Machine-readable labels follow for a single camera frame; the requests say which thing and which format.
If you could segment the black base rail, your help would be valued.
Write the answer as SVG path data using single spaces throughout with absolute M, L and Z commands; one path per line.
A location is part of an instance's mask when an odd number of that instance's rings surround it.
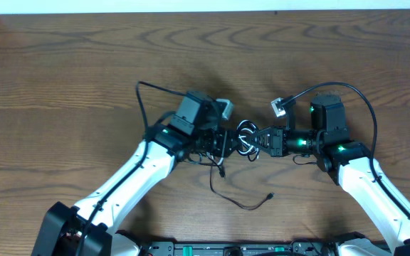
M 142 256 L 225 255 L 391 255 L 388 245 L 373 244 L 358 235 L 335 242 L 295 238 L 282 242 L 177 242 L 160 240 L 142 244 Z

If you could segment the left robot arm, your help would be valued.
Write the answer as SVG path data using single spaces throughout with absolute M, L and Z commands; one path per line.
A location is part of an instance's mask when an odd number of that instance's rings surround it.
M 139 245 L 118 229 L 138 202 L 190 154 L 227 157 L 234 132 L 221 126 L 233 111 L 227 99 L 187 92 L 179 109 L 147 128 L 131 158 L 104 184 L 68 207 L 45 214 L 33 255 L 138 255 Z

